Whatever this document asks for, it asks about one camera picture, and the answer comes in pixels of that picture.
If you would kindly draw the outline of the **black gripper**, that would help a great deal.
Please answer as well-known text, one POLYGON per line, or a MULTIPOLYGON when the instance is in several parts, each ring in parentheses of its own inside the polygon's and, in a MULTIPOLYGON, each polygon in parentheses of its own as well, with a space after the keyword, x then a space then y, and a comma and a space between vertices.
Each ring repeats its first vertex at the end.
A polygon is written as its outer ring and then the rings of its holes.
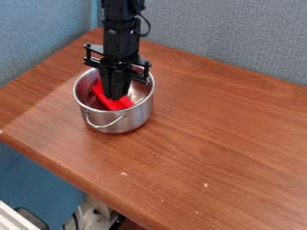
POLYGON ((151 63, 139 56, 140 21, 104 21, 104 41, 102 45, 84 45, 84 64, 100 70, 104 96, 112 99, 112 70, 115 71, 115 99, 127 94, 131 79, 146 84, 151 63))

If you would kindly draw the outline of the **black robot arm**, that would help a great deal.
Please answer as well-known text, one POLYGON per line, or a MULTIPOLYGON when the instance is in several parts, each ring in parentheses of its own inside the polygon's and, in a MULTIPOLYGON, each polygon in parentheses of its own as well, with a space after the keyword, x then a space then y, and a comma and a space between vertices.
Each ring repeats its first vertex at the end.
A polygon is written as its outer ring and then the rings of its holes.
POLYGON ((127 94, 131 81, 146 84, 150 61, 139 55, 139 41, 151 31, 142 14, 146 0, 100 0, 104 11, 103 44, 87 43, 84 64, 100 71, 102 88, 110 100, 127 94))

